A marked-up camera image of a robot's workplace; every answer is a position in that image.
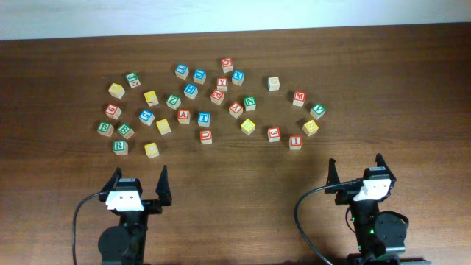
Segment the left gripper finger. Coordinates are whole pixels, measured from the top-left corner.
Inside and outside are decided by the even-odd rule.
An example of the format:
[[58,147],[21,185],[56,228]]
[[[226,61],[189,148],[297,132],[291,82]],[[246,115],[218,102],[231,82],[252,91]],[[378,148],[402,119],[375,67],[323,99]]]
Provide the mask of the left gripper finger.
[[167,166],[164,165],[155,189],[160,201],[172,201]]
[[105,184],[105,191],[112,191],[116,188],[117,183],[122,178],[122,171],[120,167],[117,167],[112,177]]

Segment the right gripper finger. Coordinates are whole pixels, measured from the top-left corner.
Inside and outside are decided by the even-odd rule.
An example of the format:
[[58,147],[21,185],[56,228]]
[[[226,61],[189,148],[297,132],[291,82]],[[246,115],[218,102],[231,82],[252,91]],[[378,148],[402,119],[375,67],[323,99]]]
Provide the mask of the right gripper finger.
[[389,169],[389,167],[386,165],[385,160],[383,159],[383,156],[381,153],[376,154],[375,156],[375,162],[377,164],[377,167],[382,171],[384,174],[387,174],[389,176],[392,176],[392,172]]
[[328,174],[327,174],[327,182],[326,186],[328,188],[325,189],[326,194],[335,194],[338,190],[336,185],[340,183],[338,172],[336,170],[336,160],[333,158],[329,159],[328,165]]

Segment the yellow letter C block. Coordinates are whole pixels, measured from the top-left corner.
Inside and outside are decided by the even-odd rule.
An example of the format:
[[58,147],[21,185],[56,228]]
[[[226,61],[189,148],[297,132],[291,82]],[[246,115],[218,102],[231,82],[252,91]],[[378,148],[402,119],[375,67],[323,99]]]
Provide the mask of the yellow letter C block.
[[148,158],[156,158],[160,155],[159,149],[156,143],[146,144],[144,146],[144,150]]

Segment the red letter I block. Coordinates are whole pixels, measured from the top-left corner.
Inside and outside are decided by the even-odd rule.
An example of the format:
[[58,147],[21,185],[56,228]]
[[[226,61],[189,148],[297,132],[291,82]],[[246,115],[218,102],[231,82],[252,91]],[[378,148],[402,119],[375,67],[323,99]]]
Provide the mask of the red letter I block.
[[292,135],[289,139],[290,150],[300,150],[302,148],[302,136]]

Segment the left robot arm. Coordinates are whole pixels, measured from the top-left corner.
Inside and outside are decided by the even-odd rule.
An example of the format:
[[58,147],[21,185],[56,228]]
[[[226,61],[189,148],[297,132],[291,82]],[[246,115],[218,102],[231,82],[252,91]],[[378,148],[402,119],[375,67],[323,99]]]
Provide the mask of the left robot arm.
[[109,227],[99,237],[98,250],[102,265],[142,264],[148,218],[161,214],[172,204],[167,167],[157,182],[157,199],[142,199],[143,189],[138,178],[124,178],[117,168],[99,195],[99,201],[119,217],[116,226]]

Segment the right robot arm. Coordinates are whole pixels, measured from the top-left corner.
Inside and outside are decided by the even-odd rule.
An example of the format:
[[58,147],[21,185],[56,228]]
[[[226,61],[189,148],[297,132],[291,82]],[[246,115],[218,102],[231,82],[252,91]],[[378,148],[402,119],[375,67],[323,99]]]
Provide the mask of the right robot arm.
[[406,251],[408,218],[378,207],[391,195],[397,178],[380,153],[375,162],[376,166],[364,170],[363,177],[342,183],[336,161],[329,160],[326,192],[336,195],[336,205],[348,207],[358,244],[359,253],[349,254],[346,264],[399,264],[399,255]]

